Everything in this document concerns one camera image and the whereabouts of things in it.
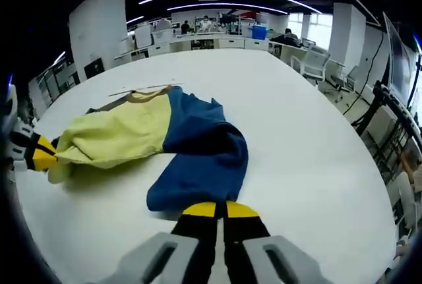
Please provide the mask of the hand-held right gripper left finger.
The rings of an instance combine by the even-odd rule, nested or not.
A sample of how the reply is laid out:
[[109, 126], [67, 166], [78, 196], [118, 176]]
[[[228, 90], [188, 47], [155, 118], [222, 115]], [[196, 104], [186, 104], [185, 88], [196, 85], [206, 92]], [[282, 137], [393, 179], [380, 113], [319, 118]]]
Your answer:
[[216, 204], [183, 211], [170, 233], [160, 232], [124, 257], [106, 283], [207, 283], [216, 255]]

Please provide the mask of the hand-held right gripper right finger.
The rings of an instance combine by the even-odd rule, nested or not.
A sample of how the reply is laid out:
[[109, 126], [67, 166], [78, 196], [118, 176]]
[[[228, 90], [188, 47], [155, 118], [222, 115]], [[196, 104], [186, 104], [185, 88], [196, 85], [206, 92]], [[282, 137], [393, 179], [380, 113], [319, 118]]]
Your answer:
[[272, 236], [259, 214], [226, 203], [224, 261], [232, 283], [324, 283], [318, 262], [283, 236]]

